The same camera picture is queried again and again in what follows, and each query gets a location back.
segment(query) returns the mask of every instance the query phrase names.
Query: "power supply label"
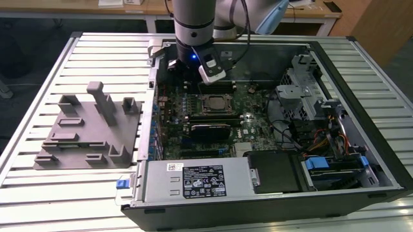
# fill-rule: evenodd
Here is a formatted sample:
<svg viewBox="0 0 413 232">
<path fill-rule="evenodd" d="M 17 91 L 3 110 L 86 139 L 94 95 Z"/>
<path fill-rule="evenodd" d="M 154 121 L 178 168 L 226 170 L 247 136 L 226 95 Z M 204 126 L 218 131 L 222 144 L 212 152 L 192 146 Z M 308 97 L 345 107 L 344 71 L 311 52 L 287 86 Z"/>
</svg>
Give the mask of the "power supply label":
<svg viewBox="0 0 413 232">
<path fill-rule="evenodd" d="M 222 165 L 184 167 L 184 197 L 186 199 L 226 196 Z"/>
</svg>

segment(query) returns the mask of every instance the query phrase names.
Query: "sticker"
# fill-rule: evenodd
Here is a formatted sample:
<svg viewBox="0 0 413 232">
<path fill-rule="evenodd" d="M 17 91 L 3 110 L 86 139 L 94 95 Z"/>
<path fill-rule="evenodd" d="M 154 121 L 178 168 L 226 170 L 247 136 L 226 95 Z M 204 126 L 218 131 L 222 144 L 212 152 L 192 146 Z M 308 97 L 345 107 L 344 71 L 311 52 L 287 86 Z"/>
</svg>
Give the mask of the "sticker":
<svg viewBox="0 0 413 232">
<path fill-rule="evenodd" d="M 226 196 L 226 178 L 222 165 L 182 166 L 182 168 L 184 197 L 186 199 Z"/>
<path fill-rule="evenodd" d="M 168 171 L 182 171 L 184 163 L 169 163 Z"/>
<path fill-rule="evenodd" d="M 126 13 L 136 13 L 136 14 L 142 14 L 144 11 L 125 11 Z"/>
</svg>

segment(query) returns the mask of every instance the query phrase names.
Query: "metal slotted platform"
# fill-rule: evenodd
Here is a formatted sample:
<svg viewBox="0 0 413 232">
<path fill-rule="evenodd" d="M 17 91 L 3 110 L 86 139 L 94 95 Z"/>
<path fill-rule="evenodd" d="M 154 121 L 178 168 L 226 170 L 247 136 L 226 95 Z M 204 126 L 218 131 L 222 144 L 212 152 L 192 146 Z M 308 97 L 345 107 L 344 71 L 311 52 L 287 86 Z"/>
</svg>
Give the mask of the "metal slotted platform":
<svg viewBox="0 0 413 232">
<path fill-rule="evenodd" d="M 148 81 L 154 71 L 148 65 L 152 38 L 173 39 L 170 34 L 85 33 L 71 38 L 51 74 L 2 155 L 0 228 L 22 231 L 117 231 L 137 232 L 138 226 L 116 204 L 128 203 L 132 190 L 116 190 L 116 181 L 132 174 L 128 169 L 46 170 L 33 169 L 41 144 L 61 108 L 62 94 L 86 94 L 90 81 L 102 81 L 113 100 L 136 97 L 146 100 Z M 256 36 L 255 40 L 317 40 L 341 72 L 384 137 L 388 139 L 411 174 L 413 173 L 413 106 L 395 83 L 372 62 L 357 42 L 345 38 Z M 335 91 L 328 85 L 332 96 Z M 413 198 L 380 203 L 345 217 L 307 219 L 277 223 L 228 226 L 193 231 L 412 231 Z"/>
</svg>

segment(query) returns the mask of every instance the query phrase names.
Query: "gray carpet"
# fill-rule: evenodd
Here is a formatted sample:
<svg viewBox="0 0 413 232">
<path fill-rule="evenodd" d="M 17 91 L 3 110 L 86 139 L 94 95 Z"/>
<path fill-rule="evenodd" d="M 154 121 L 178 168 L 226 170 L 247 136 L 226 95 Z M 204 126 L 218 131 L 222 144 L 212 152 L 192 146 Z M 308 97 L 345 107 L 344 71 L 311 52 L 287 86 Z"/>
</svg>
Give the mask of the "gray carpet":
<svg viewBox="0 0 413 232">
<path fill-rule="evenodd" d="M 69 41 L 73 31 L 87 32 L 148 32 L 146 23 L 142 20 L 63 20 L 63 26 L 57 27 L 51 19 L 7 19 L 0 18 L 0 35 L 14 38 L 19 44 L 31 71 L 25 77 L 7 79 L 0 77 L 7 85 L 39 84 L 42 85 L 61 51 Z M 173 33 L 172 21 L 160 21 L 158 32 Z M 11 57 L 0 51 L 3 57 Z M 386 71 L 413 99 L 413 41 L 410 41 L 399 52 Z M 13 99 L 0 98 L 0 152 L 7 145 L 7 137 L 14 135 L 26 111 L 37 96 L 41 86 L 11 86 L 15 95 Z"/>
</svg>

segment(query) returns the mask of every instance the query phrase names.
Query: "cpu socket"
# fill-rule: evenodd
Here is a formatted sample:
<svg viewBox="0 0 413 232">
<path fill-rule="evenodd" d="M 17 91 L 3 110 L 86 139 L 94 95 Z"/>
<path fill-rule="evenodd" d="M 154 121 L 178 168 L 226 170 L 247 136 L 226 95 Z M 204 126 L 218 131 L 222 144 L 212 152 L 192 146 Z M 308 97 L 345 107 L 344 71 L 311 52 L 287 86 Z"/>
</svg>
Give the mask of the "cpu socket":
<svg viewBox="0 0 413 232">
<path fill-rule="evenodd" d="M 225 114 L 232 115 L 233 106 L 232 106 L 232 96 L 224 95 L 204 95 L 202 100 L 202 112 L 206 115 Z"/>
</svg>

